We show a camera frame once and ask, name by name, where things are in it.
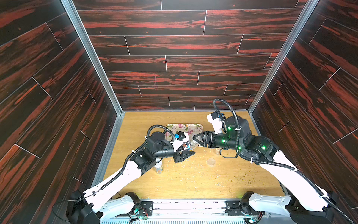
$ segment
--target cable tie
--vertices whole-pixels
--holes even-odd
[[[325,193],[325,194],[323,194],[323,195],[320,195],[319,197],[320,197],[320,198],[323,198],[323,197],[329,198],[328,193]]]

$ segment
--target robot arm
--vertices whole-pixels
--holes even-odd
[[[274,163],[279,163],[295,167],[270,139],[264,136],[253,136],[246,119],[237,116],[240,124],[237,127],[234,116],[225,119],[224,116],[219,116],[217,112],[214,112],[209,114],[207,118],[213,124],[215,131],[204,131],[194,135],[194,141],[203,147],[221,147],[221,150],[236,150],[235,140],[237,132],[239,132],[237,156],[247,160],[251,159],[251,163],[254,162],[269,171],[290,191],[290,195],[285,197],[265,196],[247,192],[244,196],[246,201],[241,201],[242,207],[240,209],[246,206],[250,207],[252,211],[267,211],[286,215],[297,223],[313,223],[314,221],[319,223],[322,220],[325,223],[326,221],[332,221],[333,208],[328,205],[323,197],[334,202],[336,196],[332,196],[333,194],[328,194],[327,191],[316,186],[323,193],[322,196],[318,194],[313,186],[296,172],[297,169],[290,170],[285,167],[274,166]],[[222,122],[225,123],[226,128],[223,129],[225,133],[218,131],[219,128],[222,128]]]
[[[85,190],[83,194],[78,190],[72,193],[66,211],[70,223],[99,224],[116,215],[136,214],[140,200],[134,193],[131,192],[119,199],[108,200],[127,184],[153,168],[157,158],[172,156],[174,162],[177,163],[195,154],[182,147],[183,143],[189,140],[187,133],[178,132],[174,139],[171,143],[165,140],[164,133],[154,132],[147,137],[143,147],[132,151],[127,157],[124,170],[119,169],[101,183]]]

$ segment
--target plastic lid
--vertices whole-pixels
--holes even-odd
[[[215,165],[215,159],[209,157],[209,158],[206,160],[206,163],[207,163],[209,166],[214,166],[214,165]]]

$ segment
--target floral tray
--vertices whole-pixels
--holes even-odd
[[[202,124],[167,124],[166,126],[174,134],[180,131],[188,133],[191,151],[193,151],[198,146],[197,143],[193,142],[193,135],[199,134],[204,131]],[[168,132],[165,134],[165,139],[168,141],[171,140],[171,137],[169,136]]]

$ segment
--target plastic bottle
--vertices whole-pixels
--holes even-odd
[[[157,174],[161,174],[163,173],[163,162],[160,161],[160,159],[156,159],[156,161],[159,161],[159,163],[154,165],[155,172],[157,172]]]

